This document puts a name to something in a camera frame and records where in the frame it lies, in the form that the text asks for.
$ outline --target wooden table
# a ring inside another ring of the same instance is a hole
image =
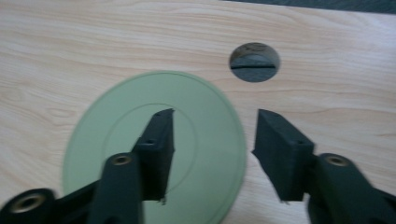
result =
[[[281,67],[261,83],[228,61],[249,42]],[[258,108],[284,115],[317,143],[396,194],[396,16],[223,1],[0,3],[0,202],[32,188],[61,192],[79,118],[127,77],[177,70],[229,97],[252,149]],[[304,203],[280,203],[247,151],[247,173],[224,223],[307,223]]]

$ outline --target green plastic disc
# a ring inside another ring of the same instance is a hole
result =
[[[145,221],[219,223],[243,181],[245,136],[226,97],[210,83],[186,73],[132,77],[100,97],[69,142],[64,194],[100,178],[106,158],[130,151],[151,116],[167,108],[175,109],[175,154],[166,205],[144,202]]]

